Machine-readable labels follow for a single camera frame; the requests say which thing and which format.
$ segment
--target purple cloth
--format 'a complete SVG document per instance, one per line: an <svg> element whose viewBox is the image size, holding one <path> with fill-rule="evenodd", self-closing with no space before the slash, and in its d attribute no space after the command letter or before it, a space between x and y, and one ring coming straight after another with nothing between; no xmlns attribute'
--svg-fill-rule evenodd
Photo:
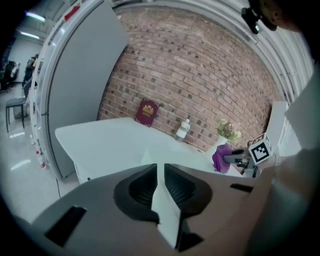
<svg viewBox="0 0 320 256"><path fill-rule="evenodd" d="M224 161L224 156L232 155L232 149L228 144L219 145L212 156L213 166L216 171L226 174L229 171L230 163Z"/></svg>

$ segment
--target maroon book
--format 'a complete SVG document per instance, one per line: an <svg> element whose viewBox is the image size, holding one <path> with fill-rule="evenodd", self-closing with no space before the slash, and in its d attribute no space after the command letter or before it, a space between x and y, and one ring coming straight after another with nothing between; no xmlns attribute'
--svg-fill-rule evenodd
<svg viewBox="0 0 320 256"><path fill-rule="evenodd" d="M135 115L135 121L150 127L156 118L159 106L152 100L143 99Z"/></svg>

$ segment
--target black vent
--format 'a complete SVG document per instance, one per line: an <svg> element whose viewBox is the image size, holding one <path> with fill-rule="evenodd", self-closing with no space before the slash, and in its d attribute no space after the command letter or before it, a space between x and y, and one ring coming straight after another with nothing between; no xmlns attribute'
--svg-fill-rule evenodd
<svg viewBox="0 0 320 256"><path fill-rule="evenodd" d="M128 217L137 221L159 223L159 216L151 210L152 198L157 188L157 165L120 181L114 188L116 206Z"/></svg>
<svg viewBox="0 0 320 256"><path fill-rule="evenodd" d="M175 249L179 252L190 249L201 243L204 239L196 233L190 231L187 221L184 219L179 223L178 237L176 239Z"/></svg>
<svg viewBox="0 0 320 256"><path fill-rule="evenodd" d="M87 210L85 208L72 206L57 223L50 228L45 236L58 246L63 247L86 212Z"/></svg>
<svg viewBox="0 0 320 256"><path fill-rule="evenodd" d="M152 197L157 188L157 168L148 171L129 185L129 194L139 204L151 208Z"/></svg>
<svg viewBox="0 0 320 256"><path fill-rule="evenodd" d="M235 190L240 190L240 191L243 191L243 192L248 192L248 193L251 193L252 190L254 189L253 186L242 185L242 184L239 184L239 183L231 184L230 188L233 188Z"/></svg>
<svg viewBox="0 0 320 256"><path fill-rule="evenodd" d="M165 173L165 186L179 208L182 203L194 196L196 191L196 185L193 182L175 171Z"/></svg>
<svg viewBox="0 0 320 256"><path fill-rule="evenodd" d="M168 163L164 165L164 184L181 211L180 220L200 214L213 194L205 181Z"/></svg>

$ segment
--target ceiling light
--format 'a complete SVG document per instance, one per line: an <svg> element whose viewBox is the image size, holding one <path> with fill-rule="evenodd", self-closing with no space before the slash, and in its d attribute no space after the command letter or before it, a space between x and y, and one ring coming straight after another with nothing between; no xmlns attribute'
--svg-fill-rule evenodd
<svg viewBox="0 0 320 256"><path fill-rule="evenodd" d="M10 139L13 139L13 138L18 137L18 136L21 136L21 135L25 135L25 132L23 131L23 132L19 132L19 133L10 135L9 138L10 138Z"/></svg>
<svg viewBox="0 0 320 256"><path fill-rule="evenodd" d="M35 14L35 13L32 13L32 12L26 12L25 15L29 16L29 17L32 17L32 18L35 18L41 22L45 22L46 19L38 14Z"/></svg>
<svg viewBox="0 0 320 256"><path fill-rule="evenodd" d="M22 31L20 31L20 33L21 33L22 35L27 36L27 37L31 37L31 38L35 38L35 39L40 39L40 37L39 37L39 36L34 35L34 34L29 34L29 33L22 32Z"/></svg>
<svg viewBox="0 0 320 256"><path fill-rule="evenodd" d="M23 160L23 161L17 163L16 165L12 166L12 167L11 167L11 171L13 171L13 170L15 170L15 169L17 169L17 168L25 165L25 164L29 164L30 162L31 162L30 159Z"/></svg>

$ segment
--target fiducial marker cube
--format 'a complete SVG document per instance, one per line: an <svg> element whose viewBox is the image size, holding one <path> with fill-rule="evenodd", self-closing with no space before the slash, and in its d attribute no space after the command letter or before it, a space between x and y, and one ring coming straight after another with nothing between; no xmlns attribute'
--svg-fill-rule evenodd
<svg viewBox="0 0 320 256"><path fill-rule="evenodd" d="M256 166L272 156L272 145L266 133L252 141L249 152Z"/></svg>

